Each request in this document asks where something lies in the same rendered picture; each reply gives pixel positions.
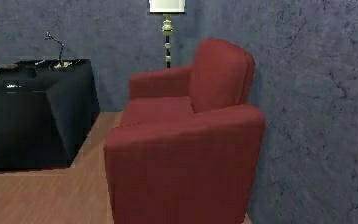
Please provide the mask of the floor lamp with white shade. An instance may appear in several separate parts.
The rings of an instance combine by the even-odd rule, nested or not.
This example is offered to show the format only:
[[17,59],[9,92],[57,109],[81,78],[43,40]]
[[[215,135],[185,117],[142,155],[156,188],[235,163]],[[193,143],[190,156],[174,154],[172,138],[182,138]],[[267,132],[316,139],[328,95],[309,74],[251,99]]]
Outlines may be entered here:
[[148,0],[149,12],[163,16],[162,34],[165,37],[166,67],[171,67],[171,43],[170,36],[173,33],[172,15],[185,12],[186,0]]

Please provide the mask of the black cabinet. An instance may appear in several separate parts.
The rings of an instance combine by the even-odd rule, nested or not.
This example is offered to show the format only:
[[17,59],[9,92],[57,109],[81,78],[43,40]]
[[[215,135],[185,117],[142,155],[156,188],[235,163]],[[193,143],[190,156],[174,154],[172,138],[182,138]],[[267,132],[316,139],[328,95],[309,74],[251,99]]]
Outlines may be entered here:
[[100,112],[88,59],[19,61],[0,71],[0,171],[72,164]]

